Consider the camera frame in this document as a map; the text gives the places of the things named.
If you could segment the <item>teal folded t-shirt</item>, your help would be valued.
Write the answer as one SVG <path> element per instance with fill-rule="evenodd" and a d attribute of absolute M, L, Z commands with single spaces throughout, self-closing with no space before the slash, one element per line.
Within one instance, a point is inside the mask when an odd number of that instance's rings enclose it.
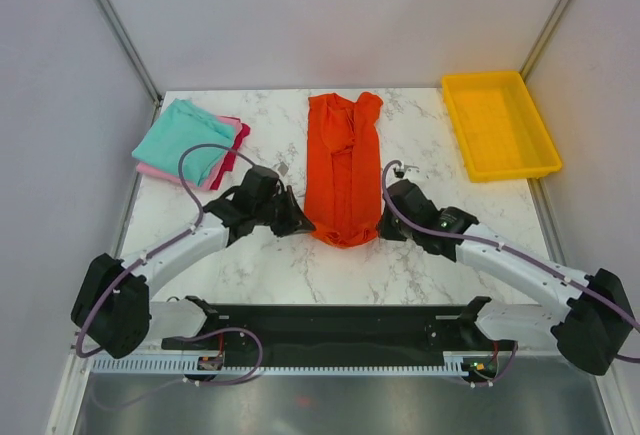
<path fill-rule="evenodd" d="M 178 177 L 179 160 L 187 149 L 200 144 L 231 148 L 236 133 L 235 125 L 225 123 L 189 100 L 175 99 L 151 126 L 132 156 L 138 162 Z M 201 186 L 225 154 L 224 149 L 215 147 L 191 152 L 183 162 L 184 178 Z"/>

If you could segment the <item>yellow plastic tray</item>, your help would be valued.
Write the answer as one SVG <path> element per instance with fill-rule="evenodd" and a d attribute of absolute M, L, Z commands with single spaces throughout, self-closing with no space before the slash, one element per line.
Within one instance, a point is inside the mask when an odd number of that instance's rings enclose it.
<path fill-rule="evenodd" d="M 441 79 L 469 179 L 538 179 L 562 160 L 517 71 L 450 74 Z"/>

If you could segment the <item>pink folded t-shirt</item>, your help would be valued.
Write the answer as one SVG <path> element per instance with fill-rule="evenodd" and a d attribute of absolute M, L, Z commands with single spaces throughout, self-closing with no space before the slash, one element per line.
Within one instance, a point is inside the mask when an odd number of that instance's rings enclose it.
<path fill-rule="evenodd" d="M 133 150 L 137 169 L 144 174 L 180 184 L 179 160 L 190 148 L 201 144 L 216 144 L 190 152 L 182 164 L 183 177 L 194 189 L 208 189 L 220 172 L 232 148 L 239 139 L 241 121 L 231 117 L 205 115 L 196 117 L 183 112 L 162 115 Z"/>

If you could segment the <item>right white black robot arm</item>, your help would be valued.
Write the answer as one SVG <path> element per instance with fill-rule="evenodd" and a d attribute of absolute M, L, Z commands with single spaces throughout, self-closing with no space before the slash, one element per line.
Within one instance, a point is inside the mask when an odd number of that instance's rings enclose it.
<path fill-rule="evenodd" d="M 457 318 L 467 347 L 507 342 L 555 349 L 576 368 L 606 374 L 638 328 L 621 280 L 600 269 L 588 274 L 541 258 L 457 207 L 437 208 L 407 179 L 383 189 L 377 230 L 389 241 L 410 241 L 427 254 L 491 275 L 529 298 L 506 304 L 477 296 Z"/>

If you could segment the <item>crimson folded t-shirt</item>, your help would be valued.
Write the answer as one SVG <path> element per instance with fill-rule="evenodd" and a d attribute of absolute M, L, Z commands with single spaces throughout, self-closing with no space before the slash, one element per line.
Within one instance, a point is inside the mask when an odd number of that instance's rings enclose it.
<path fill-rule="evenodd" d="M 230 152 L 226 153 L 216 177 L 211 182 L 211 185 L 209 187 L 210 190 L 217 190 L 221 185 L 223 176 L 227 172 L 231 172 L 233 170 L 236 157 L 237 157 L 237 151 L 240 149 L 244 140 L 250 135 L 250 132 L 251 132 L 250 127 L 247 124 L 242 123 L 240 131 L 236 135 L 234 144 L 232 146 L 234 153 L 230 153 Z"/>

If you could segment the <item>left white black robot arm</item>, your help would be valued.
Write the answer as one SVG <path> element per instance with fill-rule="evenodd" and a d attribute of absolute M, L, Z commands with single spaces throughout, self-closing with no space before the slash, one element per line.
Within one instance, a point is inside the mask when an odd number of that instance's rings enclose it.
<path fill-rule="evenodd" d="M 71 311 L 79 333 L 76 353 L 90 338 L 98 351 L 123 358 L 145 340 L 187 338 L 208 348 L 219 337 L 219 324 L 195 299 L 154 302 L 165 285 L 201 259 L 222 251 L 265 226 L 283 238 L 315 231 L 291 187 L 273 170 L 255 165 L 242 182 L 220 197 L 197 206 L 196 219 L 154 247 L 123 259 L 103 253 L 94 258 Z"/>

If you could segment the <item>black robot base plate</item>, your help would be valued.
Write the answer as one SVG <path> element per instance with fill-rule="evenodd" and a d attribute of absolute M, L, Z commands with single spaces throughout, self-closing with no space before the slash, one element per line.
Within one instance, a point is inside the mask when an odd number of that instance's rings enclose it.
<path fill-rule="evenodd" d="M 476 328 L 463 305 L 209 305 L 199 341 L 164 349 L 222 349 L 233 362 L 365 365 L 436 362 L 446 352 L 509 351 Z"/>

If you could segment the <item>right aluminium frame post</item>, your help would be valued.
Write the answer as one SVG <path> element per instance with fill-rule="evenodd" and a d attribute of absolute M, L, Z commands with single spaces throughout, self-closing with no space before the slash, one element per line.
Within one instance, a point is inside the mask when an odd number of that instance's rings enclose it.
<path fill-rule="evenodd" d="M 559 28 L 562 20 L 569 11 L 574 0 L 556 0 L 551 12 L 544 22 L 541 31 L 535 39 L 534 44 L 528 52 L 521 68 L 520 75 L 527 82 L 538 65 L 547 46 Z"/>

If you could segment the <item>orange t-shirt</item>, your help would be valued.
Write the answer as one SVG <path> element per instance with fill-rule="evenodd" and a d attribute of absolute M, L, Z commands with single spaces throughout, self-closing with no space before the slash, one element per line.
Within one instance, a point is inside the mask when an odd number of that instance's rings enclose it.
<path fill-rule="evenodd" d="M 328 245 L 346 249 L 377 237 L 382 106 L 370 92 L 355 101 L 336 93 L 309 99 L 304 213 L 313 236 Z"/>

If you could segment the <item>left aluminium frame post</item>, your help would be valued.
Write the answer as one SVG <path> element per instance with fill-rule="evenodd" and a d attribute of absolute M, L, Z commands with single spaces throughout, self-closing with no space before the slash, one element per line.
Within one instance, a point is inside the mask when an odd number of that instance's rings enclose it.
<path fill-rule="evenodd" d="M 144 87 L 146 94 L 152 103 L 158 107 L 163 101 L 163 95 L 153 81 L 112 0 L 94 0 L 94 2 L 105 18 L 107 26 Z"/>

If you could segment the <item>aluminium frame post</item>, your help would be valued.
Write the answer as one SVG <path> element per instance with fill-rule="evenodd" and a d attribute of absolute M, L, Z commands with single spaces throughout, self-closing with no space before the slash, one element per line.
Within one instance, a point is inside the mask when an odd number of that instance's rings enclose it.
<path fill-rule="evenodd" d="M 152 103 L 158 107 L 163 101 L 163 95 L 153 81 L 112 0 L 94 0 L 94 2 L 105 18 L 107 26 L 144 87 L 146 94 Z"/>
<path fill-rule="evenodd" d="M 527 82 L 538 65 L 547 46 L 559 28 L 562 20 L 569 11 L 574 0 L 556 0 L 551 12 L 544 22 L 541 31 L 535 39 L 534 44 L 528 52 L 521 68 L 520 75 Z"/>

